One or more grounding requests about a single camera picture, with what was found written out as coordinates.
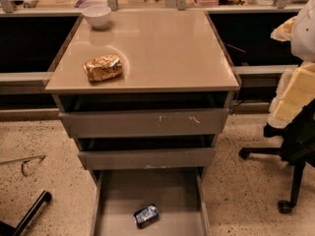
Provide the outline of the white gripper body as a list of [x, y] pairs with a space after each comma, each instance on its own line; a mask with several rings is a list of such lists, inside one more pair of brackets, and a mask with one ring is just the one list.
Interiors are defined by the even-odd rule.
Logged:
[[267, 123], [283, 129], [315, 98], [315, 64], [303, 62], [294, 71], [285, 71], [276, 93]]

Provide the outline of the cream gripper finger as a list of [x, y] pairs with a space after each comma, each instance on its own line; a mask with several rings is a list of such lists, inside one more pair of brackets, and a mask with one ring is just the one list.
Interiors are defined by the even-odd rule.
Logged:
[[295, 19], [296, 17], [291, 17], [274, 29], [271, 33], [271, 39], [281, 42], [291, 41]]

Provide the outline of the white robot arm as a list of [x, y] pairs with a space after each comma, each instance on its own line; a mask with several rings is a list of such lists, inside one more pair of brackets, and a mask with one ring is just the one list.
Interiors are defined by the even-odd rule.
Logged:
[[275, 29], [271, 38], [289, 40], [291, 53], [302, 60], [293, 72], [282, 74], [269, 109], [267, 123], [283, 129], [315, 98], [315, 0]]

